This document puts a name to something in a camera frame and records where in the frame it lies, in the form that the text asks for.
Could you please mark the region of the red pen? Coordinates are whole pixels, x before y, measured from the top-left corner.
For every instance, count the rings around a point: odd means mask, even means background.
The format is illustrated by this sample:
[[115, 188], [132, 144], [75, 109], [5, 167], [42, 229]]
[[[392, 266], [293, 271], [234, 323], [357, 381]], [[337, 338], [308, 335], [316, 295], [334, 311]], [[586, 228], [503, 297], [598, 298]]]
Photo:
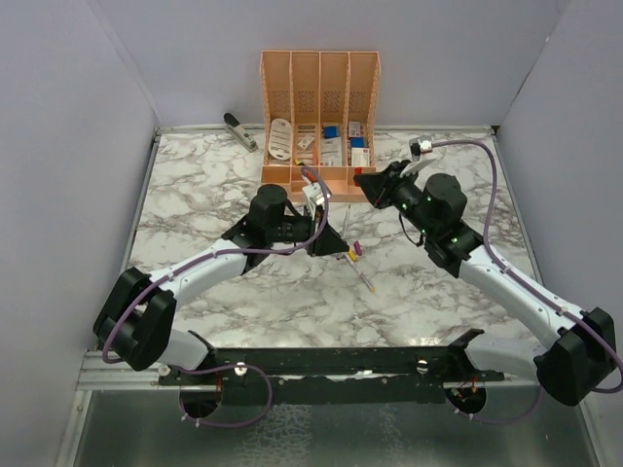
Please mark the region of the red pen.
[[346, 213], [345, 213], [345, 217], [344, 217], [344, 221], [343, 221], [343, 225], [342, 225], [342, 229], [341, 229], [341, 236], [342, 237], [345, 237], [347, 229], [348, 229], [350, 212], [351, 212], [351, 204], [348, 205]]

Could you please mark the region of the yellow pen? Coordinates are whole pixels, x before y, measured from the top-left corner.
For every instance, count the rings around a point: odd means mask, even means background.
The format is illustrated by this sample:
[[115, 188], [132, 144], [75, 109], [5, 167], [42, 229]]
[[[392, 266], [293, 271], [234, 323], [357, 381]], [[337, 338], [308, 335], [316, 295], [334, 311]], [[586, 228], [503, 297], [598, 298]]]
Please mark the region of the yellow pen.
[[344, 255], [344, 258], [348, 262], [349, 266], [354, 270], [354, 272], [359, 277], [359, 279], [365, 284], [368, 290], [374, 293], [375, 287], [373, 286], [371, 281], [367, 278], [367, 276], [363, 273], [363, 271], [357, 266], [355, 260], [350, 256], [350, 254], [346, 253]]

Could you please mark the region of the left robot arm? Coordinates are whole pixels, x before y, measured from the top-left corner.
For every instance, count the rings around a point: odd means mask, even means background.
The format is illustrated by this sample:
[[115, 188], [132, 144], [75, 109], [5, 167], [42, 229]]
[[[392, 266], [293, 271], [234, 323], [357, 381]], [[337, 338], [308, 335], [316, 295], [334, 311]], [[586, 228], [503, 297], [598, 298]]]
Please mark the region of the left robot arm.
[[306, 206], [297, 211], [285, 189], [263, 185], [247, 213], [201, 253], [150, 273], [125, 270], [93, 324], [103, 360], [125, 362], [136, 371], [159, 363], [181, 369], [193, 383], [209, 381], [215, 370], [209, 355], [213, 348], [196, 334], [174, 330], [178, 308], [272, 255], [303, 250], [321, 257], [348, 251], [328, 223], [326, 185], [311, 182], [303, 194]]

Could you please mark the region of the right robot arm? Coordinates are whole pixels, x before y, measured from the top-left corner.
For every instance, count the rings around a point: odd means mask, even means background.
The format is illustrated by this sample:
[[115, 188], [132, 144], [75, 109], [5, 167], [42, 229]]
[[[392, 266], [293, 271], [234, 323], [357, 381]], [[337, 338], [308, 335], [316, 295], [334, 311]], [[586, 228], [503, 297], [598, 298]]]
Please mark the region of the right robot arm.
[[394, 207], [421, 234], [429, 259], [450, 275], [480, 289], [510, 311], [537, 338], [518, 369], [534, 377], [556, 401], [573, 407], [597, 390], [616, 366], [612, 317], [556, 297], [497, 256], [462, 219], [467, 204], [456, 177], [431, 175], [418, 188], [416, 173], [394, 162], [382, 172], [357, 173], [355, 184], [377, 209]]

